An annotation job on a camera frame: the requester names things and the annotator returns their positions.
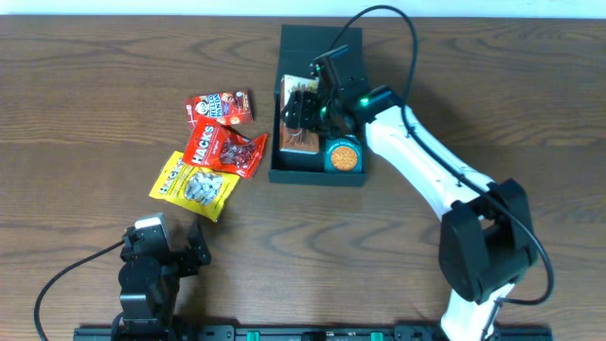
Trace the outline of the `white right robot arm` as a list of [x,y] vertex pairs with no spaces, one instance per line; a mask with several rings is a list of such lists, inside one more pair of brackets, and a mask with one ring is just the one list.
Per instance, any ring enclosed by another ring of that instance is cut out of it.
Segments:
[[367,147],[389,162],[440,220],[438,261],[452,288],[440,328],[450,340],[487,340],[509,293],[544,254],[526,192],[497,184],[460,160],[388,87],[343,102],[326,92],[294,90],[280,102],[290,129],[330,137],[363,132]]

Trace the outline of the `brown Pocky box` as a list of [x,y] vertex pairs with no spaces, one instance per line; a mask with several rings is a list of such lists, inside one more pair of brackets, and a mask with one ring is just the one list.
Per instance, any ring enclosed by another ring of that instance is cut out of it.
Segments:
[[279,150],[286,153],[319,153],[319,136],[302,128],[288,128],[281,118],[281,112],[290,99],[292,92],[317,91],[318,81],[285,74],[280,81],[280,111],[279,113]]

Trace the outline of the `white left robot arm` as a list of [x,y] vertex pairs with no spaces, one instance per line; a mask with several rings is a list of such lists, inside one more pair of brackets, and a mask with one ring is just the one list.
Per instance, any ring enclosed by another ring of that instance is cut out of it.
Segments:
[[164,215],[155,213],[135,221],[122,237],[119,301],[122,313],[112,323],[112,340],[196,340],[199,330],[174,315],[180,279],[196,276],[211,263],[202,224],[196,220],[187,245],[169,246]]

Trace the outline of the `red Hello Panda box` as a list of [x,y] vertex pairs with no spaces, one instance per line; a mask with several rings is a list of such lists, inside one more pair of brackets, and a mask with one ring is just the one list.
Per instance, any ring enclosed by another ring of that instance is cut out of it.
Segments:
[[220,92],[185,100],[187,125],[193,130],[199,117],[208,117],[231,126],[254,120],[248,90]]

